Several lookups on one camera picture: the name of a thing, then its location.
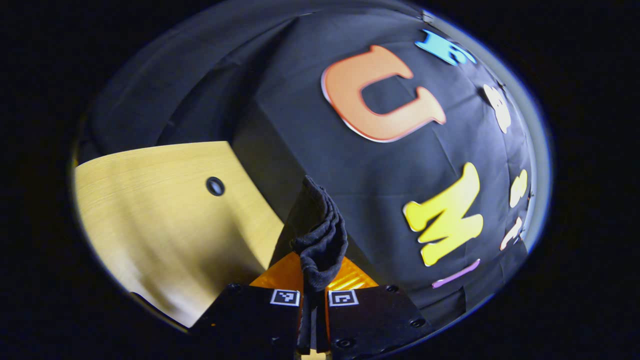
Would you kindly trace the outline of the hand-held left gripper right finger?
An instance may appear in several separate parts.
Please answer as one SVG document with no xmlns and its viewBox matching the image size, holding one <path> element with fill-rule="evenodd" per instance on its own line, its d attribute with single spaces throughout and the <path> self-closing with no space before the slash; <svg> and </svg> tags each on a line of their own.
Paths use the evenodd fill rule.
<svg viewBox="0 0 640 360">
<path fill-rule="evenodd" d="M 326 289 L 329 359 L 373 359 L 434 332 L 406 292 L 378 284 L 347 257 Z"/>
</svg>

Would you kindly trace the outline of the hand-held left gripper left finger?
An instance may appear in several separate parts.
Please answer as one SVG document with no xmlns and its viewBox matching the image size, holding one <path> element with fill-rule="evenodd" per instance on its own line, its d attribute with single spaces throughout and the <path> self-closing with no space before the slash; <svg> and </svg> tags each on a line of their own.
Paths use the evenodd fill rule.
<svg viewBox="0 0 640 360">
<path fill-rule="evenodd" d="M 204 359 L 297 359 L 300 257 L 289 253 L 250 284 L 228 284 L 190 328 Z"/>
</svg>

